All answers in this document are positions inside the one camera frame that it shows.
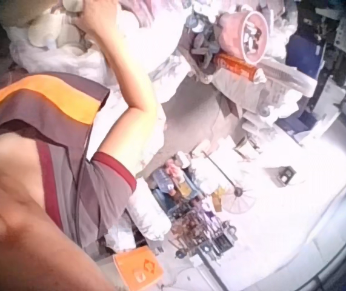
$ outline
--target maroon sleeve trim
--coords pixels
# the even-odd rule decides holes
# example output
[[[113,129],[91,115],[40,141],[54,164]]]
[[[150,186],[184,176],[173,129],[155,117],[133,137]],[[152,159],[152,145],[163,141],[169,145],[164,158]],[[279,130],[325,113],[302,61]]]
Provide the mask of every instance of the maroon sleeve trim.
[[[117,159],[115,159],[114,157],[110,155],[107,155],[106,153],[96,152],[92,157],[92,161],[101,162],[109,166],[116,173],[118,173],[123,179],[125,179],[125,181],[130,185],[132,192],[135,191],[136,180],[134,176]]]
[[[59,213],[56,179],[54,176],[52,155],[46,142],[36,140],[39,162],[42,171],[42,183],[44,186],[45,211],[54,223],[63,230],[61,215]]]

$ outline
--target wire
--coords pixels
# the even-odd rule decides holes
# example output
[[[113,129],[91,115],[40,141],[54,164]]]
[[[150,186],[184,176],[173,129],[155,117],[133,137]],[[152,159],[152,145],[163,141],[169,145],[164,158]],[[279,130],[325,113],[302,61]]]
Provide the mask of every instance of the wire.
[[[173,282],[171,282],[171,283],[169,283],[169,284],[166,284],[166,285],[165,285],[165,284],[162,284],[162,285],[160,286],[161,291],[163,291],[165,288],[171,288],[171,287],[173,287],[173,286],[177,283],[178,276],[179,276],[181,273],[183,273],[184,271],[187,271],[187,270],[190,270],[190,269],[195,269],[195,267],[188,267],[188,268],[186,268],[186,269],[183,269],[183,270],[179,271],[179,272],[177,273],[177,275],[175,275]]]
[[[210,127],[210,132],[211,132],[210,141],[211,142],[212,142],[212,140],[213,140],[213,138],[215,136],[215,133],[213,132],[213,128],[215,127],[217,119],[219,118],[219,115],[220,115],[220,112],[221,112],[221,100],[222,100],[222,97],[223,97],[222,93],[220,93],[220,94],[218,94],[218,96],[216,96],[217,103],[219,104],[219,110],[217,111],[217,115],[216,115],[215,121],[213,121],[213,124]]]

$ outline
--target orange stripe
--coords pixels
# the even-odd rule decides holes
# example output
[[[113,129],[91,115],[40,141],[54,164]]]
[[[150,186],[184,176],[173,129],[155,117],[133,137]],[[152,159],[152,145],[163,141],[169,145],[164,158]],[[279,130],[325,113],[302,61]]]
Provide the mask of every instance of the orange stripe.
[[[29,89],[45,96],[62,112],[84,124],[92,124],[100,103],[63,80],[47,75],[25,77],[0,89],[0,103],[8,95],[20,89]]]

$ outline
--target pink bucket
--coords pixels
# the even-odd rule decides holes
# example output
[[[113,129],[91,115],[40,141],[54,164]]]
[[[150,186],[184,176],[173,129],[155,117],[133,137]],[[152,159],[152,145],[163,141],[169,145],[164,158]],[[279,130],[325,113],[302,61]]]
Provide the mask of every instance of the pink bucket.
[[[244,52],[243,42],[244,28],[247,21],[262,30],[256,53],[249,55]],[[257,64],[263,58],[268,39],[268,27],[261,13],[257,11],[226,13],[221,16],[219,24],[222,27],[219,43],[221,48],[228,54],[243,59],[251,65]]]

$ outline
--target short sleeve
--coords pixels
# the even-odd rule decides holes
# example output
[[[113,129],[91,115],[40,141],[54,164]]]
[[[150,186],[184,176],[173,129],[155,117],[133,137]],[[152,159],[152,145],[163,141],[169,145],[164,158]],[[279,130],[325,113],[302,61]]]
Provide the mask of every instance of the short sleeve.
[[[100,236],[123,214],[130,196],[135,191],[136,180],[119,161],[105,153],[97,152],[90,162],[85,162],[87,165],[84,175],[88,176],[92,189],[83,188],[91,195],[96,195],[99,216],[97,227]]]

